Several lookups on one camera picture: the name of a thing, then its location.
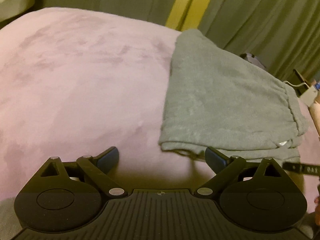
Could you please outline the grey sweatpants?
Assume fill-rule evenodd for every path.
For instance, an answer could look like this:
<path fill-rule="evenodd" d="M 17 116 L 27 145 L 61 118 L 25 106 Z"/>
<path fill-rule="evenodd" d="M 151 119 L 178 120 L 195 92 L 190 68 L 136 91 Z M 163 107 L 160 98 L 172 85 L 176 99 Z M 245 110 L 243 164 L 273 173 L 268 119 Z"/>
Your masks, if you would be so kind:
<path fill-rule="evenodd" d="M 159 138 L 162 150 L 203 158 L 213 147 L 251 161 L 297 162 L 307 130 L 292 87 L 220 49 L 196 29 L 177 37 Z"/>

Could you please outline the white box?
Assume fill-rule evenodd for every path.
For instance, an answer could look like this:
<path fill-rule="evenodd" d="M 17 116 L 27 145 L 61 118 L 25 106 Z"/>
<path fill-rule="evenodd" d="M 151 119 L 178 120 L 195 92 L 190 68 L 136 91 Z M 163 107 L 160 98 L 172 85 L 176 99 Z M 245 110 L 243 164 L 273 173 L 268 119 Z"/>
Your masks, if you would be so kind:
<path fill-rule="evenodd" d="M 318 90 L 314 86 L 311 86 L 300 96 L 300 101 L 310 107 L 314 103 L 317 95 Z"/>

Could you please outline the plastic water bottle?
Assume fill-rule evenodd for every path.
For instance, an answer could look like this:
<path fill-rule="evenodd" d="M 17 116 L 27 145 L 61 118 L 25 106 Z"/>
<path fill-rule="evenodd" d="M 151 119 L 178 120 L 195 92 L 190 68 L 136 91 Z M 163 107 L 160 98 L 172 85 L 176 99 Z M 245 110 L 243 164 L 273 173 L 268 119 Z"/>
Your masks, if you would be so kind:
<path fill-rule="evenodd" d="M 316 84 L 314 84 L 314 87 L 316 90 L 320 90 L 320 81 L 318 81 Z"/>

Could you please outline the pink bed blanket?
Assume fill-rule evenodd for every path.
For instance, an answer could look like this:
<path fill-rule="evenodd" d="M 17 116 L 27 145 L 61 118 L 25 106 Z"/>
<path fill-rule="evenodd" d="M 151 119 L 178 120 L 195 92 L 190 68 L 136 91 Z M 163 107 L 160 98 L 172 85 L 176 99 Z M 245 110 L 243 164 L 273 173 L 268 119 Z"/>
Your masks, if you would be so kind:
<path fill-rule="evenodd" d="M 47 8 L 1 30 L 1 199 L 51 156 L 74 161 L 110 146 L 110 176 L 130 188 L 195 189 L 211 169 L 159 146 L 179 32 L 103 12 Z"/>

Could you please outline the dark bedside table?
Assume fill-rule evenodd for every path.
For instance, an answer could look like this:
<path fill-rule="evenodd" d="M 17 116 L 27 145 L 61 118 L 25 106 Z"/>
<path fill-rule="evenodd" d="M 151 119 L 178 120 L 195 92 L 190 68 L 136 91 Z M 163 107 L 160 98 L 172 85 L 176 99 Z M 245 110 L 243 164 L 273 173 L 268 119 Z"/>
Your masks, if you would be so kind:
<path fill-rule="evenodd" d="M 302 76 L 302 74 L 300 74 L 298 70 L 294 69 L 293 73 L 298 82 L 298 84 L 295 85 L 295 91 L 297 96 L 300 97 L 310 88 L 310 83 L 308 83 L 308 81 Z"/>

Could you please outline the grey green curtain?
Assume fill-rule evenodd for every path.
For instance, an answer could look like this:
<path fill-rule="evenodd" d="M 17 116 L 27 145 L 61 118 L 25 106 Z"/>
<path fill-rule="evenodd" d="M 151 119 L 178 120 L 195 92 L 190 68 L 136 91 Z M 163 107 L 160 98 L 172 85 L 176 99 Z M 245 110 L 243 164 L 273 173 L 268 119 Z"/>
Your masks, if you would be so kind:
<path fill-rule="evenodd" d="M 175 0 L 36 0 L 165 25 Z M 319 0 L 210 0 L 199 31 L 234 54 L 252 53 L 275 77 L 319 77 Z"/>

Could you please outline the yellow curtain stripe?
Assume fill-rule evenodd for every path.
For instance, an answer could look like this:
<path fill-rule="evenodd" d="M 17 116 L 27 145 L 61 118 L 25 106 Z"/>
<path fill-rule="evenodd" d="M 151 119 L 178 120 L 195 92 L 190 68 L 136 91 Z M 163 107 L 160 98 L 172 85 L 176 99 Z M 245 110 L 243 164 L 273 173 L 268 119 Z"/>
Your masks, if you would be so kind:
<path fill-rule="evenodd" d="M 196 29 L 210 0 L 175 0 L 165 26 L 178 31 Z"/>

